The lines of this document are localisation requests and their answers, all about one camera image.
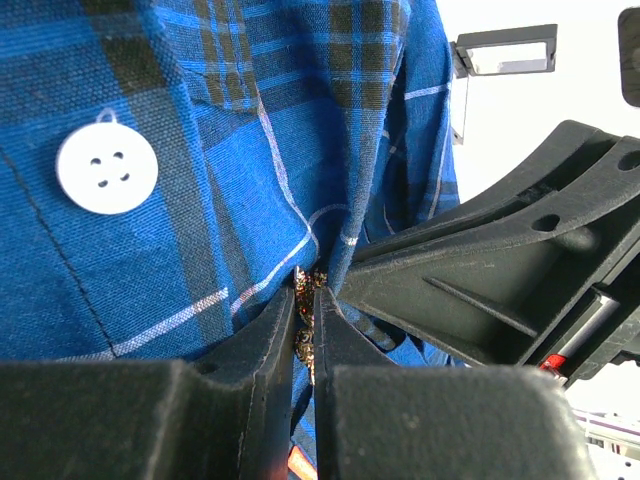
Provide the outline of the small gold pink brooch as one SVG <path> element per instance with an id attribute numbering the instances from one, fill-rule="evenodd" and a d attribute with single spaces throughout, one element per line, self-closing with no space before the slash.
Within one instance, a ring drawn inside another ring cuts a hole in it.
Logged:
<path id="1" fill-rule="evenodd" d="M 314 386 L 314 299 L 315 292 L 325 286 L 327 275 L 318 270 L 306 272 L 296 266 L 293 280 L 296 310 L 303 322 L 303 326 L 296 333 L 295 353 L 297 358 L 307 367 L 310 383 Z"/>

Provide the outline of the brooch box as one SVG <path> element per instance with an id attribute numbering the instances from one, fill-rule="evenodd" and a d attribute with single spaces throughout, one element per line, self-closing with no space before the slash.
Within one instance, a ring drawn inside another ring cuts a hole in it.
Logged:
<path id="1" fill-rule="evenodd" d="M 471 80 L 553 72 L 557 34 L 556 24 L 543 24 L 465 33 L 450 43 L 454 67 L 450 96 L 454 144 L 464 143 Z"/>

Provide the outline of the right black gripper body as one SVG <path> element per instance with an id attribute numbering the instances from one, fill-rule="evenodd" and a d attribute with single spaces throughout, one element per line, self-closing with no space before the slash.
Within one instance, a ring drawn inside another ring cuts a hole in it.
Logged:
<path id="1" fill-rule="evenodd" d="M 592 379 L 639 336 L 639 277 L 596 284 L 539 348 L 539 368 L 565 387 Z"/>

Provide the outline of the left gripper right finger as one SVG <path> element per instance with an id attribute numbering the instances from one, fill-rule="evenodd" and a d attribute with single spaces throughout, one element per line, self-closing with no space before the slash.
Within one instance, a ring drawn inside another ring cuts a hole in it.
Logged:
<path id="1" fill-rule="evenodd" d="M 402 367 L 314 298 L 322 479 L 592 479 L 560 385 L 531 367 Z"/>

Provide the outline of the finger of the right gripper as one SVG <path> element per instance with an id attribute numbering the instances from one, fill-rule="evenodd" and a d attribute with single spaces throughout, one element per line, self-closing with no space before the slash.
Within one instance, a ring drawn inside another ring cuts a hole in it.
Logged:
<path id="1" fill-rule="evenodd" d="M 639 142 L 559 124 L 458 207 L 357 250 L 339 297 L 477 365 L 536 364 L 639 301 Z"/>

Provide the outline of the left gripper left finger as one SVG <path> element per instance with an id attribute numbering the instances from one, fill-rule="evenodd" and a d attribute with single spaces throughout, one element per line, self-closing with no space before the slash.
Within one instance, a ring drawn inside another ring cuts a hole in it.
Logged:
<path id="1" fill-rule="evenodd" d="M 283 479 L 294 293 L 195 363 L 1 367 L 5 479 Z"/>

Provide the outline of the blue plaid shirt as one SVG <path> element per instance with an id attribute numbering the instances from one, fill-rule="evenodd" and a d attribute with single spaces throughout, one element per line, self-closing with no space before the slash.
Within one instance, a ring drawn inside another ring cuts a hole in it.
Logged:
<path id="1" fill-rule="evenodd" d="M 458 204 L 451 78 L 433 1 L 3 2 L 1 367 L 195 363 L 296 266 L 392 362 L 447 364 L 338 294 Z M 294 309 L 283 479 L 318 479 Z"/>

